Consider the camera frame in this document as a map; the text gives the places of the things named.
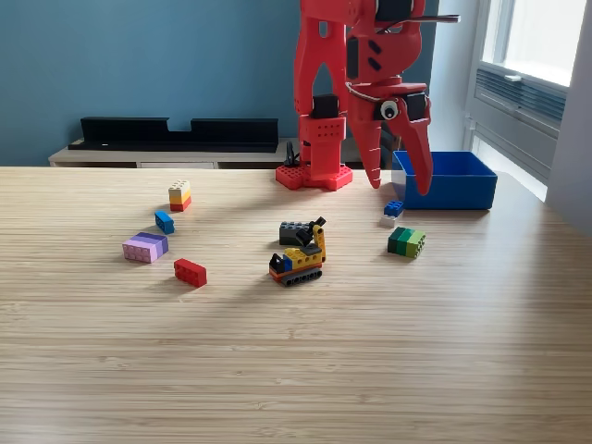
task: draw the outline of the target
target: excavator track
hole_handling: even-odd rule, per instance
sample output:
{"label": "excavator track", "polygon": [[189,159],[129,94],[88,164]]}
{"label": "excavator track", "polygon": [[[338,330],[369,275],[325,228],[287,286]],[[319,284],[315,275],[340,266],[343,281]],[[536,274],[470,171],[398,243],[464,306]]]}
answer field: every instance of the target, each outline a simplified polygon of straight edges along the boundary
{"label": "excavator track", "polygon": [[303,284],[311,280],[317,280],[321,276],[323,276],[323,271],[320,268],[311,268],[310,270],[304,270],[300,273],[287,275],[281,279],[281,283],[285,287],[293,287],[295,285]]}

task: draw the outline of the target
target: red lego brick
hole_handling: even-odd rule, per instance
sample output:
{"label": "red lego brick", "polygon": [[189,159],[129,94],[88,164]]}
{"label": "red lego brick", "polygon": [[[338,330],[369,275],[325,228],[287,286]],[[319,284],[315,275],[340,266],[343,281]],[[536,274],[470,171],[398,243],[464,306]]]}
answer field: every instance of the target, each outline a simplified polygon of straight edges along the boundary
{"label": "red lego brick", "polygon": [[190,205],[191,203],[191,196],[189,196],[189,198],[185,201],[185,203],[183,205],[176,205],[174,203],[172,203],[170,205],[170,211],[185,211],[187,209],[187,207]]}
{"label": "red lego brick", "polygon": [[187,259],[179,259],[175,262],[175,277],[197,287],[198,289],[207,284],[205,268],[201,265],[194,264]]}

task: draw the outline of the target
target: blue plastic bin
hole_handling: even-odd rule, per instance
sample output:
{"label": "blue plastic bin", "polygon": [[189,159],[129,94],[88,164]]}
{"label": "blue plastic bin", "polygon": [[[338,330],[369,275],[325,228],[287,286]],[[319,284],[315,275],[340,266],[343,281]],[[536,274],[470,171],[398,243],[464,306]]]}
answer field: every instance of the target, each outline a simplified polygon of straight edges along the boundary
{"label": "blue plastic bin", "polygon": [[498,176],[468,151],[434,152],[434,178],[426,196],[417,190],[409,155],[393,155],[392,183],[406,209],[488,210]]}

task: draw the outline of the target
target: yellow toy excavator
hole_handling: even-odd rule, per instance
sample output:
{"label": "yellow toy excavator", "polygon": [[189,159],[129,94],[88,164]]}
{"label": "yellow toy excavator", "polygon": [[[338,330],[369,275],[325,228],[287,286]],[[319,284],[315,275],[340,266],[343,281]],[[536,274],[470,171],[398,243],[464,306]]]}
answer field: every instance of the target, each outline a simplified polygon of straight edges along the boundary
{"label": "yellow toy excavator", "polygon": [[274,254],[269,262],[269,274],[277,282],[286,287],[302,284],[323,276],[321,267],[327,259],[325,249],[325,231],[323,226],[326,220],[319,217],[316,222],[311,222],[308,229],[301,229],[299,238],[308,239],[314,243],[300,248],[287,248],[284,257]]}

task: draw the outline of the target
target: small blue lego brick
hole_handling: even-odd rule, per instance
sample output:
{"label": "small blue lego brick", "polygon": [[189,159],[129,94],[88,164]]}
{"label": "small blue lego brick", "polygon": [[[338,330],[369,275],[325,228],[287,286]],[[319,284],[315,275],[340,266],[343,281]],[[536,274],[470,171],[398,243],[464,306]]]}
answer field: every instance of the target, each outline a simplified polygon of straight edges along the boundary
{"label": "small blue lego brick", "polygon": [[403,212],[403,202],[392,201],[385,206],[385,216],[399,217]]}
{"label": "small blue lego brick", "polygon": [[292,267],[292,260],[286,254],[284,254],[284,273],[292,271]]}
{"label": "small blue lego brick", "polygon": [[173,234],[175,232],[175,221],[164,211],[157,211],[154,213],[156,217],[156,225],[165,234]]}

